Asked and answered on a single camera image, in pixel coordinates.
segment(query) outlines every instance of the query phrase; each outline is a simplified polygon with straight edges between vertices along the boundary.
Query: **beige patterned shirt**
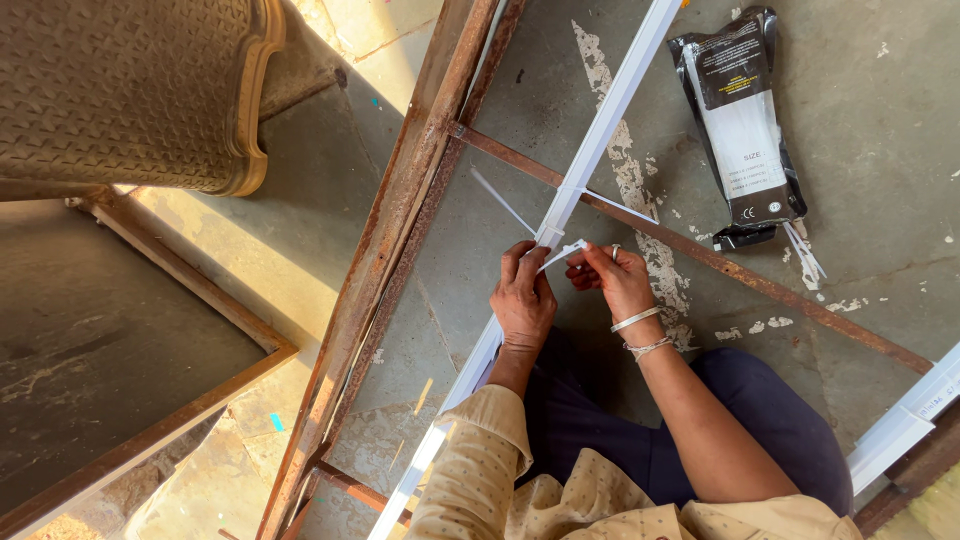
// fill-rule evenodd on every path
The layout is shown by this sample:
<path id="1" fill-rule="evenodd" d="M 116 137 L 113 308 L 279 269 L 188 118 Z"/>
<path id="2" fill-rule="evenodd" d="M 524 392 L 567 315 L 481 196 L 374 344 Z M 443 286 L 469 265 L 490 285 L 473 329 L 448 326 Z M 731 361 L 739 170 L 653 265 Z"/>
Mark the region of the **beige patterned shirt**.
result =
<path id="1" fill-rule="evenodd" d="M 523 401 L 488 384 L 439 422 L 457 423 L 434 464 L 408 539 L 862 540 L 849 517 L 802 495 L 762 503 L 656 506 L 616 465 L 583 449 L 566 485 L 533 463 Z"/>

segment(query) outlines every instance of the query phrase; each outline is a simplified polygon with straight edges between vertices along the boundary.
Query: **silver bangle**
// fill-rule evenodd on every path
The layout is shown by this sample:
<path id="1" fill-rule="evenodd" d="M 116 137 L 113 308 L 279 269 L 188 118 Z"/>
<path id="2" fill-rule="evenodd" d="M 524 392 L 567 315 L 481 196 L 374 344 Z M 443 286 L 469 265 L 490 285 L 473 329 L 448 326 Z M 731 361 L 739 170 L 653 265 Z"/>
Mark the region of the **silver bangle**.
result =
<path id="1" fill-rule="evenodd" d="M 653 315 L 654 313 L 659 313 L 660 310 L 661 310 L 661 307 L 660 307 L 660 306 L 653 306 L 653 307 L 647 309 L 646 311 L 644 311 L 644 312 L 642 312 L 642 313 L 638 313 L 638 314 L 634 315 L 633 317 L 631 317 L 631 318 L 629 318 L 629 319 L 624 319 L 624 320 L 620 321 L 619 323 L 616 323 L 615 325 L 611 326 L 611 327 L 610 327 L 610 332 L 615 332 L 615 331 L 618 331 L 618 330 L 620 330 L 620 329 L 622 329 L 622 328 L 624 328 L 624 327 L 628 327 L 628 326 L 632 325 L 633 323 L 635 323 L 636 321 L 639 321 L 639 320 L 642 320 L 642 319 L 646 319 L 647 317 L 649 317 L 650 315 Z"/>
<path id="2" fill-rule="evenodd" d="M 636 359 L 640 360 L 640 357 L 646 355 L 647 353 L 653 351 L 660 345 L 666 345 L 667 343 L 673 344 L 673 340 L 669 336 L 659 339 L 656 343 L 647 345 L 646 347 L 631 347 L 629 344 L 624 343 L 623 348 L 628 351 L 633 351 L 636 354 Z"/>

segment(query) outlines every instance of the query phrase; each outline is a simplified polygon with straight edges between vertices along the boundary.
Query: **cable tie packet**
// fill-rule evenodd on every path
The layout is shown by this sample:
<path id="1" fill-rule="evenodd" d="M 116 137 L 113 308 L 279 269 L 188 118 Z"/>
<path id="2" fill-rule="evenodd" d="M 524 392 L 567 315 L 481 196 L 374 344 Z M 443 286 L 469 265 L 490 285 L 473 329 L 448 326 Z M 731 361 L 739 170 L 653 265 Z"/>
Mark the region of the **cable tie packet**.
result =
<path id="1" fill-rule="evenodd" d="M 773 239 L 779 223 L 806 215 L 777 116 L 771 82 L 777 14 L 753 6 L 717 34 L 667 41 L 707 159 L 730 208 L 716 251 Z"/>

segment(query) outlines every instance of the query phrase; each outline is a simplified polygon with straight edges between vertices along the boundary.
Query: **dark blue trousers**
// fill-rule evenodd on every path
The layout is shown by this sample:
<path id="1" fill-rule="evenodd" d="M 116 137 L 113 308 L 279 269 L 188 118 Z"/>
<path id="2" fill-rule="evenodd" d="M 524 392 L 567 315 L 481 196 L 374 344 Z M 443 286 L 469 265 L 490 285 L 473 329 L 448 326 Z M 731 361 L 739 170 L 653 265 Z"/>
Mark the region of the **dark blue trousers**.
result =
<path id="1" fill-rule="evenodd" d="M 645 428 L 605 412 L 573 376 L 576 360 L 565 337 L 551 331 L 524 398 L 534 465 L 516 486 L 543 473 L 566 483 L 580 450 L 591 448 L 656 504 L 683 507 L 697 499 L 666 424 Z M 852 513 L 850 469 L 833 431 L 770 366 L 723 348 L 703 354 L 690 367 L 801 493 L 838 516 Z"/>

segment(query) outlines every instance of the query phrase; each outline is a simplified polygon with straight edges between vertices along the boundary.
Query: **person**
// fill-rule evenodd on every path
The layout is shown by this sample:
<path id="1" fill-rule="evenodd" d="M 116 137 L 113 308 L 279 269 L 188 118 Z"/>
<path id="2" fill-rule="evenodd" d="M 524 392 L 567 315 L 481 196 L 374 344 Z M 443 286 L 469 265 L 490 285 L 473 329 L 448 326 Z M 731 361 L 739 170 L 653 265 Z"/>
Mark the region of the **person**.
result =
<path id="1" fill-rule="evenodd" d="M 598 288 L 663 416 L 610 415 L 573 375 L 531 241 L 503 254 L 490 303 L 503 345 L 456 425 L 407 538 L 857 539 L 852 483 L 829 425 L 761 360 L 734 349 L 690 365 L 656 316 L 642 257 L 588 243 L 566 276 Z"/>

